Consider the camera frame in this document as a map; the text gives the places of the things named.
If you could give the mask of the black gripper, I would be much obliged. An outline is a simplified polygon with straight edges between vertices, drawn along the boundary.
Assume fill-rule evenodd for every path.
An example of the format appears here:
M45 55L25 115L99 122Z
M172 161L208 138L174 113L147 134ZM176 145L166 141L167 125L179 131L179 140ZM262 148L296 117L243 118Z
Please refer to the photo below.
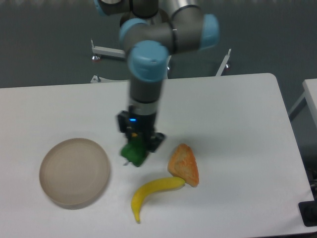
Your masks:
M127 111L121 111L117 115L119 131L124 133L127 143L134 138L134 134L137 134L147 151L154 153L165 140L165 134L155 131L157 113L141 115L135 111L134 106L129 106Z

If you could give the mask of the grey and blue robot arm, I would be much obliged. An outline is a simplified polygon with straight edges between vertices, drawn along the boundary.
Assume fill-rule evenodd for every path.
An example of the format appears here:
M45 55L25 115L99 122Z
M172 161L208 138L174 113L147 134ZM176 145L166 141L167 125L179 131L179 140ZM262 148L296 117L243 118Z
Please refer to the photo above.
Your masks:
M204 14L194 0L97 0L104 15L122 14L119 43L131 74L128 110L118 115L119 129L128 140L136 134L146 152L154 152L165 136L155 121L168 58L204 50L219 42L218 19Z

